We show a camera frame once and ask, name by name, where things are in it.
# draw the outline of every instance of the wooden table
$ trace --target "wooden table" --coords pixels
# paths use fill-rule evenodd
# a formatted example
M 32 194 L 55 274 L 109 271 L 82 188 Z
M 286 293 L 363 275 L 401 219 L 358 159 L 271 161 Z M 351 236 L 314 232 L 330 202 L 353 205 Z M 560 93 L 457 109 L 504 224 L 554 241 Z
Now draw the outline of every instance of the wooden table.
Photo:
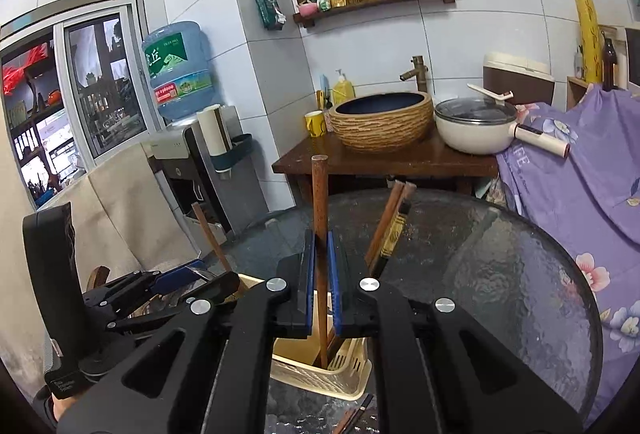
M 458 191 L 463 193 L 471 193 L 473 178 L 498 175 L 495 156 L 459 153 L 442 141 L 435 127 L 422 140 L 393 153 L 358 153 L 346 148 L 334 133 L 328 133 L 305 138 L 271 166 L 273 172 L 293 177 L 305 200 L 310 195 L 314 154 L 329 157 L 329 175 L 454 177 Z

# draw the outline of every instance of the metal screw head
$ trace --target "metal screw head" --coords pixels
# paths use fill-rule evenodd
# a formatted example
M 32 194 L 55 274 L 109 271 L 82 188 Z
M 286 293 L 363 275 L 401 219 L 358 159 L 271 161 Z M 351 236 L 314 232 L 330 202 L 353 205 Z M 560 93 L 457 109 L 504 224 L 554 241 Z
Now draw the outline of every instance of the metal screw head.
M 364 291 L 375 291 L 380 287 L 380 281 L 373 277 L 365 277 L 360 281 L 360 287 Z
M 194 300 L 191 303 L 191 313 L 195 315 L 204 315 L 211 309 L 211 303 L 208 300 Z
M 269 291 L 282 291 L 287 287 L 287 281 L 279 277 L 274 277 L 267 281 L 267 289 Z
M 456 303 L 447 297 L 436 300 L 436 310 L 441 313 L 451 313 L 456 308 Z

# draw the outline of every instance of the pot lid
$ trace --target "pot lid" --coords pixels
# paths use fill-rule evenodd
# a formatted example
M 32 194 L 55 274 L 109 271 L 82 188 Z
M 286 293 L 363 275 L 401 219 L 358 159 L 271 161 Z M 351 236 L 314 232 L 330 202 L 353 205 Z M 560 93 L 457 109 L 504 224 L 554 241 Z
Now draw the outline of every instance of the pot lid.
M 451 122 L 478 125 L 508 124 L 516 119 L 515 106 L 485 99 L 452 99 L 441 102 L 435 108 L 440 118 Z

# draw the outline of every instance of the red object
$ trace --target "red object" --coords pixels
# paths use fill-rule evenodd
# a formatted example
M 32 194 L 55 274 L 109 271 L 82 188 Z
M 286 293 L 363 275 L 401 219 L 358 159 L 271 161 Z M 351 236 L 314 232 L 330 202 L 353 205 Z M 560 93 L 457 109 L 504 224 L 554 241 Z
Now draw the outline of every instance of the red object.
M 49 106 L 52 106 L 53 104 L 57 104 L 61 100 L 62 100 L 62 93 L 60 93 L 59 89 L 56 89 L 51 93 L 49 93 L 49 98 L 47 99 L 47 103 L 49 103 Z
M 27 54 L 27 60 L 20 68 L 14 66 L 2 67 L 2 90 L 5 95 L 10 95 L 14 88 L 24 79 L 24 69 L 39 60 L 47 58 L 47 43 L 44 42 L 31 48 Z

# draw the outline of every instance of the glass table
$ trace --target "glass table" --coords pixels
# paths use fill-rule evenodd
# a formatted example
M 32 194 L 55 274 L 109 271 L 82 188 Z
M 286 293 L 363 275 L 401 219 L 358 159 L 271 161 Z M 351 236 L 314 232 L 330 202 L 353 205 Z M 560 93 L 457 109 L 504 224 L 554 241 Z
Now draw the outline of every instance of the glass table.
M 375 189 L 329 199 L 330 227 L 348 256 L 364 256 L 388 195 Z M 240 273 L 268 279 L 280 258 L 302 251 L 311 223 L 309 207 L 271 214 L 224 249 Z M 485 201 L 418 189 L 382 279 L 414 300 L 453 299 L 586 418 L 602 369 L 598 310 L 580 270 L 544 231 Z M 266 432 L 304 432 L 318 415 L 327 427 L 313 432 L 331 432 L 348 406 L 282 385 L 272 381 Z M 313 397 L 305 402 L 305 395 Z M 292 400 L 307 409 L 287 412 Z

